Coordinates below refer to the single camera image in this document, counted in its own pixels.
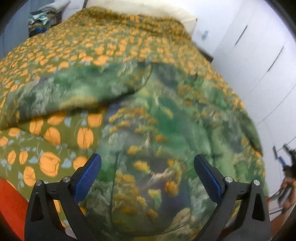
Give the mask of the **person's right hand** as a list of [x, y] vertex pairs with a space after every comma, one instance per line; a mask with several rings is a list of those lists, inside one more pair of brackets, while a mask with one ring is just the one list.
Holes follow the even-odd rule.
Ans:
[[295, 178], [284, 178], [282, 184], [281, 184], [281, 188], [282, 189], [286, 189], [286, 188], [290, 188], [290, 194], [287, 197], [286, 201], [283, 203], [283, 210], [287, 211], [288, 209], [290, 209], [291, 207], [293, 207], [295, 205], [295, 199], [296, 199], [296, 193], [295, 193], [295, 188], [296, 188], [296, 184], [295, 184]]

